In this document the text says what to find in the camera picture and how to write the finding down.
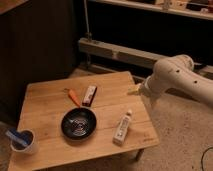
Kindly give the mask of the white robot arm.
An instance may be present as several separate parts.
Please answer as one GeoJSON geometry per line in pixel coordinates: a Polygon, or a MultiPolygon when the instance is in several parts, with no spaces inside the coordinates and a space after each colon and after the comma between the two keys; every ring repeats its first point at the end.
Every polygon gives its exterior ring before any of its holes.
{"type": "Polygon", "coordinates": [[[153,73],[142,83],[128,90],[128,95],[145,95],[158,99],[174,88],[213,109],[213,80],[193,71],[194,61],[188,55],[176,55],[157,60],[153,73]]]}

